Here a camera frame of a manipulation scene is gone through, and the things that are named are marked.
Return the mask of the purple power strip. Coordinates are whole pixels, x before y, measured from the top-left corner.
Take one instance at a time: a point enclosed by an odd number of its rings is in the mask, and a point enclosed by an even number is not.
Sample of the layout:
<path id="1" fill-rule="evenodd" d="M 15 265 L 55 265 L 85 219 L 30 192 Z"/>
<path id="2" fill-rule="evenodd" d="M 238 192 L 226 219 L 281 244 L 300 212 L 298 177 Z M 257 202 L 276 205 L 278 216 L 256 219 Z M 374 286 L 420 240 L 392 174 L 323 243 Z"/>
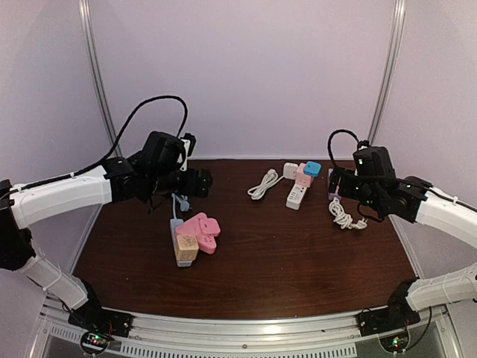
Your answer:
<path id="1" fill-rule="evenodd" d="M 341 200 L 341 196 L 338 194 L 340 180 L 341 175 L 339 173 L 335 172 L 334 169 L 328 169 L 327 192 L 330 201 Z"/>

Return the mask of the light blue power strip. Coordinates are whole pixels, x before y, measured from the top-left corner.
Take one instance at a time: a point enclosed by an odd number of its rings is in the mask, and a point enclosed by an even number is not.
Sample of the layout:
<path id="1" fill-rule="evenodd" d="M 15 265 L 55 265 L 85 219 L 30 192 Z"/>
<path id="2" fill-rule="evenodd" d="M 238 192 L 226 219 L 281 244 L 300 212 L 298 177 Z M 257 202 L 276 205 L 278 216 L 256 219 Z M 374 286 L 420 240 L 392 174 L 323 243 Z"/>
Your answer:
<path id="1" fill-rule="evenodd" d="M 182 223 L 182 219 L 170 220 L 172 244 L 177 266 L 190 267 L 197 257 L 199 247 L 194 235 L 176 233 L 176 229 Z"/>

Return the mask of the pink triangular socket adapter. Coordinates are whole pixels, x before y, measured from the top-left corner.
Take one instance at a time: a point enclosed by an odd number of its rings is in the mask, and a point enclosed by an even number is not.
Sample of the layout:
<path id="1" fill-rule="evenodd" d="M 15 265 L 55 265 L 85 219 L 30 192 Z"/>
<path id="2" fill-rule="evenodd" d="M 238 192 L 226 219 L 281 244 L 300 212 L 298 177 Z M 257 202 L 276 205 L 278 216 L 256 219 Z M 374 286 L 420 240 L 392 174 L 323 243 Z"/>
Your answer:
<path id="1" fill-rule="evenodd" d="M 195 236 L 199 249 L 206 254 L 215 253 L 217 248 L 215 238 L 220 233 L 218 221 L 205 213 L 198 213 L 175 228 L 176 235 Z"/>

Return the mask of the beige cube socket adapter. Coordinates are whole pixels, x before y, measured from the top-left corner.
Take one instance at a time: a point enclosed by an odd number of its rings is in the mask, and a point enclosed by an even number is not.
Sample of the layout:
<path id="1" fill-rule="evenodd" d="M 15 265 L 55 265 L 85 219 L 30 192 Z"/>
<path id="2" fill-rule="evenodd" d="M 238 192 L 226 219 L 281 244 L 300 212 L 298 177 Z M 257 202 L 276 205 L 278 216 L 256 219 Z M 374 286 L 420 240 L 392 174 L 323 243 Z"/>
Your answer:
<path id="1" fill-rule="evenodd" d="M 199 251 L 196 236 L 190 234 L 180 234 L 176 236 L 174 252 L 177 261 L 193 262 Z"/>

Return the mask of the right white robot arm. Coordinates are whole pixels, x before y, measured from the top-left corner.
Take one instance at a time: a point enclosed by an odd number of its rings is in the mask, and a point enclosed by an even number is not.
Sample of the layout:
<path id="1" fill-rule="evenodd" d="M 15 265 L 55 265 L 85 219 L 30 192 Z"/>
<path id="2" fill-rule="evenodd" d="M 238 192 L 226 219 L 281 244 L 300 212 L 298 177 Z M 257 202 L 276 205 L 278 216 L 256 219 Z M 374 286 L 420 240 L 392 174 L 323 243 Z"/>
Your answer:
<path id="1" fill-rule="evenodd" d="M 413 224 L 432 227 L 476 246 L 476 209 L 447 195 L 429 182 L 416 177 L 404 180 L 387 176 L 375 182 L 363 182 L 350 169 L 330 169 L 327 175 L 329 196 L 334 202 L 353 199 L 358 207 L 375 211 L 363 214 L 360 224 L 383 222 L 398 216 Z M 383 327 L 395 330 L 417 322 L 419 311 L 442 304 L 476 299 L 476 265 L 428 279 L 405 280 L 394 290 L 386 308 L 376 313 L 361 313 L 358 322 L 366 332 L 377 333 Z"/>

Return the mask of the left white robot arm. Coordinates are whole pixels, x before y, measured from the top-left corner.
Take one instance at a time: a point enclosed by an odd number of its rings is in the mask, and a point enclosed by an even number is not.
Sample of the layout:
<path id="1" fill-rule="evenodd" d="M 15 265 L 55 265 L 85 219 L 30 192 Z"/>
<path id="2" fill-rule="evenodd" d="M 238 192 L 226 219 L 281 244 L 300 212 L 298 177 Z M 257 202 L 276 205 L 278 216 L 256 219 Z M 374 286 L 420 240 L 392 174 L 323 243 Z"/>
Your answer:
<path id="1" fill-rule="evenodd" d="M 60 268 L 35 250 L 29 227 L 83 207 L 138 199 L 151 204 L 156 193 L 205 198 L 212 186 L 207 169 L 193 169 L 177 160 L 147 162 L 138 154 L 114 157 L 82 175 L 66 175 L 34 186 L 1 182 L 1 268 L 19 271 L 42 290 L 56 296 L 70 316 L 87 330 L 105 332 L 110 324 L 92 286 Z"/>

